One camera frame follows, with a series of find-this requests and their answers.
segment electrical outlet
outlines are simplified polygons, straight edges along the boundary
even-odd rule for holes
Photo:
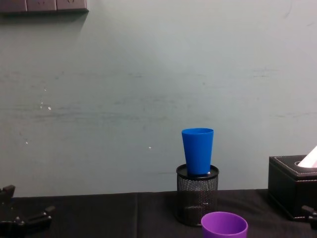
[[[56,0],[58,10],[85,10],[87,9],[86,0]]]
[[[26,12],[26,0],[0,0],[0,12]]]
[[[28,11],[56,11],[56,0],[27,0]]]

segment table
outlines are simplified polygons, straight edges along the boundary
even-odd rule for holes
[[[56,213],[49,231],[29,238],[201,238],[201,228],[173,216],[176,192],[15,198],[26,215],[50,205]],[[267,190],[219,191],[218,209],[249,224],[248,238],[317,238],[306,223],[289,221],[267,199]]]

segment black mesh pen holder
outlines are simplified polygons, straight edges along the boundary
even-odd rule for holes
[[[188,226],[201,226],[202,217],[217,210],[219,170],[211,165],[209,174],[194,177],[187,174],[186,165],[181,165],[176,172],[176,218]]]

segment black object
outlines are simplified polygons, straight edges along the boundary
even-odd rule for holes
[[[302,206],[302,211],[305,214],[305,221],[309,222],[314,230],[317,230],[317,211],[309,206]]]
[[[317,207],[317,168],[297,166],[305,155],[269,158],[268,194],[295,221],[304,221],[302,206]]]
[[[55,207],[51,206],[40,214],[25,217],[10,204],[14,190],[13,185],[0,189],[0,237],[23,238],[28,233],[48,228]]]
[[[177,172],[176,218],[189,226],[200,226],[201,218],[217,209],[219,170],[211,165],[210,174],[194,177],[187,174],[186,165]]]

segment black tissue box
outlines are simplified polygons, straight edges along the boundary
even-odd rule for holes
[[[297,166],[304,158],[305,155],[269,158],[269,197],[296,221],[305,220],[303,205],[317,209],[317,168]]]

